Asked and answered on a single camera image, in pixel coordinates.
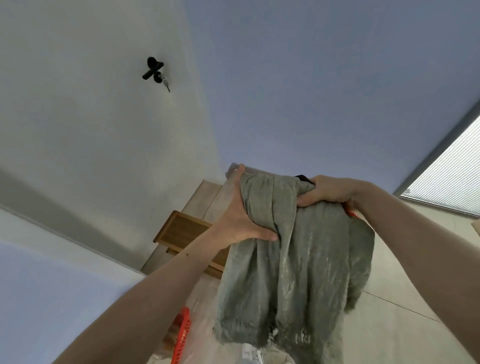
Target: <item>skin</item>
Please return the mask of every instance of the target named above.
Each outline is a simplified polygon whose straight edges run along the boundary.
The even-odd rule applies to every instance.
[[[242,165],[233,178],[232,201],[220,220],[120,297],[55,364],[146,363],[219,250],[250,237],[277,240],[274,232],[255,225],[245,213],[239,187],[243,172]],[[325,200],[357,208],[432,310],[480,362],[480,248],[371,183],[327,176],[312,181],[315,189],[299,196],[298,206]]]

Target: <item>hand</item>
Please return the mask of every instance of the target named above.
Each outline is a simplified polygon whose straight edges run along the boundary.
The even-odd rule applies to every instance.
[[[240,193],[240,177],[244,172],[245,166],[241,164],[232,176],[234,187],[230,205],[220,220],[210,228],[220,237],[220,249],[248,238],[278,240],[275,232],[254,224],[247,216]]]
[[[306,207],[318,201],[339,202],[347,210],[357,208],[355,198],[364,181],[318,175],[311,178],[315,189],[297,197],[297,206]]]

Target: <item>person's right arm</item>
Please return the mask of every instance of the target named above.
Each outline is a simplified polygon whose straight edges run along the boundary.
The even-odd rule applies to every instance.
[[[357,208],[395,254],[420,295],[480,363],[480,246],[364,181],[317,176],[298,206],[317,201]]]

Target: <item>white blind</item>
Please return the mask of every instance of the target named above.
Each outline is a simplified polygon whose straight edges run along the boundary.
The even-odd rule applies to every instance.
[[[402,196],[480,216],[480,117]]]

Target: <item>black object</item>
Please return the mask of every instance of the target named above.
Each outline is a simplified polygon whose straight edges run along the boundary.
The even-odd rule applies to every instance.
[[[164,66],[164,63],[157,61],[154,57],[148,57],[147,65],[150,69],[142,76],[142,78],[144,80],[148,80],[153,76],[154,81],[158,84],[161,84],[163,77],[158,70]]]
[[[295,177],[297,177],[300,181],[314,184],[312,181],[310,181],[310,180],[309,180],[307,177],[305,177],[303,174],[299,174],[298,176],[295,176]]]

